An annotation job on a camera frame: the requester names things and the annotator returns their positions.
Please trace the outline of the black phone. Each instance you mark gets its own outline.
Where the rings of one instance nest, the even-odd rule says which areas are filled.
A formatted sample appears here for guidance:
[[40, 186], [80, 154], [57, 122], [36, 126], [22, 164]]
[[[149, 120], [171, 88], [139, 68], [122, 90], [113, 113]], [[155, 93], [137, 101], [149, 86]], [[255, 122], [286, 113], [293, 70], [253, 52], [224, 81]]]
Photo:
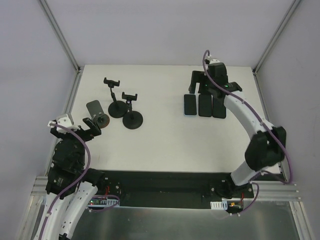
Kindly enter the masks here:
[[198, 115], [200, 117], [212, 116], [212, 99], [210, 95], [200, 94], [198, 96]]
[[225, 119], [227, 117], [227, 110], [221, 99], [212, 99], [212, 116], [217, 119]]

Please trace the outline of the black round-base phone stand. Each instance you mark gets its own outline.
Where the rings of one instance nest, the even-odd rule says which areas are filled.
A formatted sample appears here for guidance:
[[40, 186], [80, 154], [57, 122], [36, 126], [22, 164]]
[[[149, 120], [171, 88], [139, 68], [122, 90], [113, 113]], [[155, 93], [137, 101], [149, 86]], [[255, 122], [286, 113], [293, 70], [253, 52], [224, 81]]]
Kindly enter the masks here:
[[132, 101], [136, 101], [138, 94], [129, 95], [122, 92], [122, 99], [126, 100], [127, 112], [122, 118], [123, 125], [129, 130], [138, 129], [143, 124], [143, 116], [140, 112], [133, 110]]
[[106, 77], [103, 79], [103, 83], [108, 85], [110, 90], [110, 95], [112, 98], [112, 103], [108, 107], [108, 113], [112, 118], [119, 119], [122, 118], [128, 111], [127, 105], [125, 102], [121, 100], [117, 100], [115, 93], [113, 92], [114, 87], [120, 86], [120, 81], [114, 81], [107, 79]]

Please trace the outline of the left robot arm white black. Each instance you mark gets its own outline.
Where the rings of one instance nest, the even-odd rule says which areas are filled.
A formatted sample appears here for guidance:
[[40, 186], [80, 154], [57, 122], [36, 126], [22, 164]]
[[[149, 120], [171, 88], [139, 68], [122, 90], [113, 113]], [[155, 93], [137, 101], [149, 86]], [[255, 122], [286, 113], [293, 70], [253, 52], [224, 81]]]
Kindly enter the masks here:
[[87, 142], [102, 131], [90, 118], [84, 130], [68, 113], [49, 121], [50, 133], [59, 142], [54, 147], [47, 173], [45, 206], [35, 234], [36, 240], [70, 240], [89, 200], [105, 191], [104, 174], [90, 167]]

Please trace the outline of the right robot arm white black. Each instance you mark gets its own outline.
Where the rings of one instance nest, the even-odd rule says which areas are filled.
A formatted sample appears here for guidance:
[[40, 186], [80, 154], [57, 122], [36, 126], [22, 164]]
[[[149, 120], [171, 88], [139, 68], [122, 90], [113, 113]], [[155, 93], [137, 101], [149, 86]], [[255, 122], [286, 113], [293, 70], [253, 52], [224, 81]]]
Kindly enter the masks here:
[[225, 119], [230, 110], [250, 138], [244, 162], [216, 187], [218, 196], [237, 197], [256, 175], [284, 160], [286, 130], [259, 116], [240, 85], [229, 82], [224, 63], [210, 63], [203, 71], [192, 71], [188, 91], [183, 97], [185, 115]]

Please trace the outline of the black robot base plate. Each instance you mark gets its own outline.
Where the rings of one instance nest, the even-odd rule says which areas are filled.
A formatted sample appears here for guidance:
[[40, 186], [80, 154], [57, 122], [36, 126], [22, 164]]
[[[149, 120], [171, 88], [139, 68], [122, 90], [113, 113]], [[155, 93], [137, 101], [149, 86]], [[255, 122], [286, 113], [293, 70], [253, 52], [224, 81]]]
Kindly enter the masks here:
[[229, 173], [104, 171], [109, 194], [120, 206], [209, 209], [222, 199], [253, 199], [253, 187], [234, 186]]

